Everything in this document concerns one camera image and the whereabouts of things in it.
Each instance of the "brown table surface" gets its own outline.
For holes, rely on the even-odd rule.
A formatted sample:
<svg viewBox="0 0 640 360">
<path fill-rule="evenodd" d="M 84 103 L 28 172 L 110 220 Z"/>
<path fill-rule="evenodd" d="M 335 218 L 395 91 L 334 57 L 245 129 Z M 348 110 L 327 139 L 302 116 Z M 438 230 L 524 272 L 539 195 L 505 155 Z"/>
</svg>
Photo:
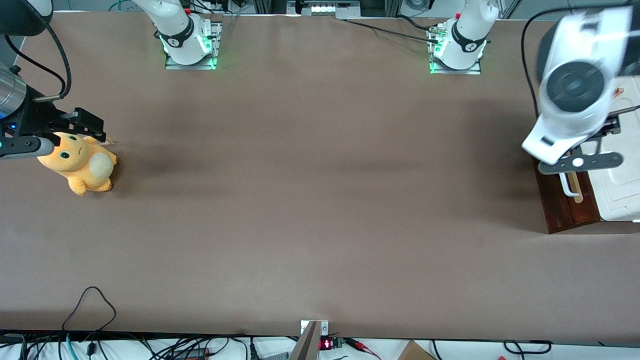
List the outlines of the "brown table surface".
<svg viewBox="0 0 640 360">
<path fill-rule="evenodd" d="M 58 329 L 96 285 L 111 330 L 640 340 L 638 236 L 544 234 L 522 24 L 496 23 L 482 76 L 438 76 L 424 43 L 242 17 L 202 72 L 165 71 L 142 13 L 57 13 L 58 106 L 106 121 L 120 175 L 78 197 L 35 159 L 0 163 L 0 327 Z M 24 51 L 62 71 L 47 34 Z M 92 293 L 70 328 L 108 317 Z"/>
</svg>

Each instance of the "wire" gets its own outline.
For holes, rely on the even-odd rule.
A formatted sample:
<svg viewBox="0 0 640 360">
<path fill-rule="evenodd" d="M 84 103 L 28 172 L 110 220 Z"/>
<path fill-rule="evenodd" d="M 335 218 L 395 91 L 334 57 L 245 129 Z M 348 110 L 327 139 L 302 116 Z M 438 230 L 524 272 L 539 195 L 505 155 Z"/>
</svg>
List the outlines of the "wire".
<svg viewBox="0 0 640 360">
<path fill-rule="evenodd" d="M 533 20 L 537 19 L 538 17 L 541 17 L 542 15 L 546 15 L 548 13 L 566 12 L 566 11 L 570 11 L 570 10 L 592 10 L 592 9 L 602 9 L 602 8 L 609 8 L 609 7 L 613 8 L 613 7 L 619 7 L 619 6 L 624 6 L 624 4 L 621 4 L 621 5 L 576 6 L 576 7 L 573 7 L 573 8 L 555 8 L 555 9 L 551 9 L 551 10 L 545 10 L 543 12 L 537 13 L 536 15 L 533 15 L 524 24 L 524 28 L 522 28 L 522 35 L 520 37 L 520 57 L 522 58 L 522 67 L 524 68 L 524 76 L 527 78 L 527 86 L 529 87 L 529 92 L 531 93 L 531 99 L 533 100 L 533 110 L 534 110 L 534 112 L 536 114 L 536 119 L 540 116 L 540 112 L 538 111 L 538 100 L 536 99 L 536 91 L 533 88 L 533 82 L 531 81 L 531 76 L 529 75 L 529 69 L 527 67 L 527 56 L 526 56 L 525 51 L 524 51 L 524 42 L 525 42 L 525 38 L 526 38 L 526 34 L 527 34 L 527 28 L 529 28 L 529 25 L 531 25 Z"/>
<path fill-rule="evenodd" d="M 69 333 L 67 333 L 67 347 L 69 348 L 69 353 L 71 354 L 71 357 L 73 357 L 74 360 L 79 360 L 78 356 L 76 355 L 76 352 L 74 351 L 74 348 L 71 346 L 71 339 L 69 338 Z"/>
<path fill-rule="evenodd" d="M 59 358 L 59 360 L 62 360 L 62 349 L 61 349 L 62 334 L 63 334 L 63 331 L 61 331 L 60 335 L 58 336 L 58 358 Z"/>
<path fill-rule="evenodd" d="M 118 11 L 121 11 L 120 9 L 120 4 L 126 2 L 126 1 L 131 1 L 131 0 L 118 0 L 115 3 L 111 4 L 111 6 L 109 6 L 109 8 L 107 9 L 108 12 L 111 11 L 111 9 L 113 9 L 114 7 L 118 6 Z"/>
<path fill-rule="evenodd" d="M 29 10 L 31 10 L 31 12 L 33 12 L 33 14 L 36 15 L 36 17 L 38 18 L 38 20 L 40 20 L 40 22 L 44 25 L 44 27 L 47 28 L 47 31 L 49 31 L 49 34 L 51 34 L 51 37 L 53 38 L 53 41 L 56 43 L 56 47 L 60 52 L 60 56 L 62 57 L 62 62 L 65 64 L 65 72 L 67 73 L 67 85 L 65 86 L 64 90 L 58 94 L 57 98 L 64 99 L 65 96 L 67 96 L 67 94 L 69 94 L 69 92 L 71 91 L 71 67 L 69 66 L 69 60 L 67 59 L 67 54 L 65 53 L 65 50 L 62 48 L 60 39 L 58 39 L 58 36 L 56 35 L 55 31 L 53 31 L 53 28 L 42 17 L 40 12 L 38 12 L 38 10 L 36 10 L 28 0 L 22 0 L 22 3 L 25 6 L 27 6 L 27 8 L 29 8 Z"/>
<path fill-rule="evenodd" d="M 507 344 L 514 344 L 516 345 L 516 348 L 518 348 L 517 351 L 515 350 L 511 350 Z M 510 352 L 513 355 L 520 355 L 522 357 L 522 360 L 526 360 L 524 355 L 543 355 L 546 354 L 547 352 L 551 351 L 551 341 L 547 341 L 545 342 L 545 344 L 547 344 L 547 348 L 545 350 L 541 350 L 541 351 L 523 351 L 522 347 L 520 347 L 520 344 L 518 344 L 517 341 L 515 340 L 504 340 L 502 342 L 502 346 L 504 347 L 504 350 L 507 350 L 508 352 Z"/>
<path fill-rule="evenodd" d="M 222 34 L 225 33 L 225 31 L 228 29 L 229 26 L 231 26 L 231 24 L 234 23 L 234 21 L 237 20 L 237 18 L 240 16 L 240 13 L 242 12 L 242 8 L 238 9 L 238 12 L 236 13 L 236 16 L 234 16 L 233 19 L 231 19 L 231 21 L 222 29 L 222 31 L 220 31 L 220 36 L 222 36 Z"/>
<path fill-rule="evenodd" d="M 113 311 L 113 316 L 111 317 L 111 319 L 106 322 L 103 326 L 100 326 L 98 329 L 96 329 L 95 332 L 100 332 L 102 331 L 107 325 L 111 324 L 111 322 L 113 322 L 113 320 L 115 320 L 116 316 L 118 316 L 118 311 L 116 311 L 116 308 L 113 307 L 112 303 L 109 302 L 109 300 L 107 300 L 107 298 L 104 296 L 104 294 L 102 293 L 102 290 L 100 290 L 100 288 L 98 288 L 97 286 L 89 286 L 86 289 L 84 289 L 84 291 L 82 292 L 82 295 L 80 295 L 80 299 L 78 299 L 78 303 L 76 304 L 76 307 L 74 307 L 74 310 L 71 311 L 71 313 L 67 316 L 67 318 L 65 319 L 65 321 L 62 323 L 62 330 L 63 331 L 67 331 L 65 329 L 65 325 L 67 324 L 67 321 L 69 321 L 69 319 L 71 318 L 71 316 L 73 316 L 76 311 L 78 310 L 78 307 L 80 306 L 80 303 L 82 303 L 82 299 L 84 298 L 84 295 L 87 293 L 87 291 L 91 290 L 91 289 L 95 289 L 98 293 L 100 293 L 100 296 L 102 297 L 102 299 L 104 300 L 104 302 L 111 308 L 111 310 Z"/>
<path fill-rule="evenodd" d="M 42 343 L 42 347 L 41 348 L 38 348 L 38 346 L 37 346 L 38 343 L 36 343 L 36 350 L 37 350 L 36 351 L 36 356 L 34 356 L 32 360 L 38 360 L 38 358 L 40 357 L 40 352 L 42 350 L 44 350 L 45 345 L 49 342 L 49 340 L 51 340 L 52 337 L 53 337 L 53 335 L 49 335 L 49 337 Z"/>
<path fill-rule="evenodd" d="M 28 62 L 32 63 L 33 65 L 37 66 L 38 68 L 40 68 L 40 69 L 50 73 L 51 75 L 55 76 L 56 79 L 58 79 L 60 81 L 60 84 L 61 84 L 60 92 L 61 93 L 65 90 L 65 88 L 67 87 L 67 83 L 62 78 L 62 76 L 60 76 L 57 72 L 51 70 L 50 68 L 42 65 L 41 63 L 38 63 L 37 61 L 35 61 L 34 59 L 30 58 L 29 56 L 26 56 L 24 53 L 22 53 L 22 51 L 20 51 L 20 49 L 18 49 L 18 47 L 13 44 L 13 42 L 11 41 L 11 38 L 8 35 L 4 36 L 4 41 L 6 41 L 7 45 L 9 45 L 11 50 L 13 50 L 18 56 L 20 56 L 21 58 L 27 60 Z"/>
<path fill-rule="evenodd" d="M 107 357 L 107 354 L 104 353 L 104 349 L 102 348 L 102 343 L 100 342 L 100 340 L 97 340 L 96 342 L 98 343 L 98 348 L 100 349 L 100 352 L 102 353 L 102 356 L 104 357 L 104 360 L 109 360 L 109 358 Z"/>
<path fill-rule="evenodd" d="M 378 358 L 378 360 L 382 360 L 382 359 L 380 358 L 380 356 L 378 356 L 375 352 L 373 352 L 373 351 L 371 351 L 371 350 L 369 350 L 369 349 L 365 350 L 365 353 L 366 353 L 366 354 L 371 354 L 371 355 L 373 355 L 373 356 L 377 357 L 377 358 Z"/>
<path fill-rule="evenodd" d="M 412 19 L 412 18 L 410 18 L 409 16 L 402 15 L 401 13 L 399 13 L 398 15 L 396 15 L 396 17 L 397 17 L 397 18 L 400 18 L 400 19 L 407 20 L 408 22 L 410 22 L 410 23 L 411 23 L 411 25 L 415 26 L 416 28 L 419 28 L 420 30 L 424 30 L 424 31 L 429 31 L 431 28 L 433 28 L 433 27 L 435 27 L 435 26 L 438 26 L 438 24 L 434 24 L 434 25 L 431 25 L 431 26 L 421 26 L 421 25 L 418 25 L 415 21 L 413 21 L 413 19 Z"/>
<path fill-rule="evenodd" d="M 385 33 L 390 33 L 392 35 L 396 35 L 399 37 L 406 37 L 406 38 L 412 38 L 412 39 L 416 39 L 416 40 L 420 40 L 420 41 L 426 41 L 426 42 L 432 42 L 434 44 L 436 44 L 438 41 L 435 39 L 430 39 L 430 38 L 421 38 L 421 37 L 415 37 L 413 35 L 408 35 L 408 34 L 403 34 L 403 33 L 397 33 L 395 31 L 391 31 L 391 30 L 387 30 L 387 29 L 383 29 L 383 28 L 379 28 L 377 26 L 372 26 L 372 25 L 368 25 L 368 24 L 363 24 L 361 22 L 353 22 L 353 21 L 349 21 L 349 20 L 342 20 L 344 22 L 348 22 L 349 24 L 355 24 L 355 25 L 360 25 L 360 26 L 364 26 L 365 28 L 369 28 L 369 29 L 373 29 L 373 30 L 379 30 L 379 31 L 383 31 Z"/>
<path fill-rule="evenodd" d="M 506 12 L 504 12 L 504 16 L 502 17 L 503 19 L 510 19 L 513 16 L 513 13 L 516 11 L 516 9 L 518 8 L 518 6 L 520 6 L 520 3 L 522 3 L 522 0 L 516 0 L 514 1 L 511 6 L 509 6 L 509 8 L 507 9 Z"/>
<path fill-rule="evenodd" d="M 433 344 L 433 352 L 436 353 L 436 357 L 438 358 L 438 360 L 442 360 L 442 358 L 440 357 L 440 353 L 438 352 L 438 347 L 436 346 L 436 341 L 432 339 L 431 343 Z"/>
<path fill-rule="evenodd" d="M 229 339 L 231 339 L 231 340 L 233 340 L 233 341 L 236 341 L 236 342 L 238 342 L 238 343 L 240 343 L 240 344 L 244 345 L 244 349 L 246 350 L 246 351 L 245 351 L 245 353 L 244 353 L 244 360 L 248 360 L 248 359 L 249 359 L 249 348 L 246 346 L 246 344 L 244 343 L 244 341 L 238 340 L 238 339 L 236 339 L 236 338 L 229 338 Z"/>
</svg>

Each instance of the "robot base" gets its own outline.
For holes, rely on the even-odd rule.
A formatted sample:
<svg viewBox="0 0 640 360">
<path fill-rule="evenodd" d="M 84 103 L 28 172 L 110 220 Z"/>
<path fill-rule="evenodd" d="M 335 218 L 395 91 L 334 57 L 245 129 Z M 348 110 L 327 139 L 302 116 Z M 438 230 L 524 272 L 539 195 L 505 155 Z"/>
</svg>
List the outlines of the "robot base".
<svg viewBox="0 0 640 360">
<path fill-rule="evenodd" d="M 203 19 L 203 21 L 208 22 L 211 27 L 207 26 L 205 28 L 201 45 L 207 50 L 212 49 L 211 52 L 203 57 L 202 60 L 192 65 L 180 65 L 173 61 L 167 54 L 166 61 L 164 63 L 164 68 L 166 70 L 216 70 L 216 66 L 218 64 L 218 50 L 220 49 L 222 23 L 211 22 L 209 19 Z"/>
<path fill-rule="evenodd" d="M 482 50 L 480 50 L 480 54 L 478 56 L 478 60 L 476 60 L 475 64 L 468 69 L 456 70 L 452 69 L 442 62 L 439 58 L 437 58 L 434 53 L 440 52 L 442 44 L 447 37 L 446 34 L 446 23 L 438 24 L 438 32 L 432 33 L 431 31 L 427 31 L 427 38 L 432 38 L 438 40 L 437 44 L 432 44 L 431 42 L 427 43 L 427 52 L 429 53 L 429 72 L 431 74 L 466 74 L 466 75 L 480 75 L 482 74 L 482 70 L 480 68 L 480 58 L 482 57 Z"/>
</svg>

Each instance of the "plush toy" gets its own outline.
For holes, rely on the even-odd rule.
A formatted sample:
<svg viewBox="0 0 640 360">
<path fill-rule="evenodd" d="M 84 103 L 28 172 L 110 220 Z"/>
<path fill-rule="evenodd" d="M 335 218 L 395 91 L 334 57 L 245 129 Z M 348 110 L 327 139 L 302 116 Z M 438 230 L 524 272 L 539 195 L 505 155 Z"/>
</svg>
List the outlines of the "plush toy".
<svg viewBox="0 0 640 360">
<path fill-rule="evenodd" d="M 87 190 L 107 192 L 111 190 L 109 176 L 118 158 L 96 145 L 96 139 L 87 136 L 56 133 L 60 137 L 60 146 L 38 160 L 49 169 L 69 180 L 69 187 L 74 193 L 84 196 Z"/>
</svg>

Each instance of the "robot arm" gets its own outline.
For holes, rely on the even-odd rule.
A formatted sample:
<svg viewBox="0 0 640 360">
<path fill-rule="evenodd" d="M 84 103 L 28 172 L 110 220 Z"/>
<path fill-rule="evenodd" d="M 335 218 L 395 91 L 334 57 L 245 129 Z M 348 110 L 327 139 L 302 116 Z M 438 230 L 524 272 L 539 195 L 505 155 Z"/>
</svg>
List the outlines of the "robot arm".
<svg viewBox="0 0 640 360">
<path fill-rule="evenodd" d="M 164 50 L 180 65 L 192 65 L 211 53 L 207 37 L 211 21 L 197 14 L 187 15 L 180 0 L 132 0 L 156 26 Z"/>
<path fill-rule="evenodd" d="M 630 59 L 637 49 L 630 37 L 633 28 L 640 26 L 634 21 L 638 13 L 631 6 L 575 13 L 545 35 L 538 58 L 543 69 L 538 73 L 540 116 L 522 143 L 525 151 L 544 163 L 541 172 L 566 159 L 565 154 L 582 142 L 600 141 L 606 135 L 603 129 L 615 120 L 609 114 L 614 78 L 633 69 Z M 589 164 L 598 164 L 594 167 L 578 161 L 580 166 L 565 167 L 562 172 L 616 167 L 622 164 L 618 155 L 611 159 L 619 161 L 609 165 L 593 158 Z"/>
<path fill-rule="evenodd" d="M 482 55 L 498 14 L 495 0 L 465 0 L 460 17 L 444 23 L 446 36 L 433 55 L 452 69 L 470 68 Z"/>
<path fill-rule="evenodd" d="M 164 50 L 178 64 L 192 65 L 211 53 L 211 22 L 187 15 L 179 0 L 134 0 L 152 19 Z M 52 0 L 0 0 L 0 35 L 35 36 L 51 20 Z M 58 110 L 53 100 L 31 88 L 20 69 L 0 64 L 0 159 L 44 156 L 60 144 L 54 133 L 89 135 L 104 142 L 104 121 L 75 108 Z"/>
<path fill-rule="evenodd" d="M 49 26 L 51 0 L 0 1 L 0 35 L 34 36 Z M 0 159 L 48 155 L 60 144 L 56 131 L 106 139 L 102 119 L 82 108 L 58 110 L 53 100 L 27 85 L 19 67 L 0 64 Z"/>
</svg>

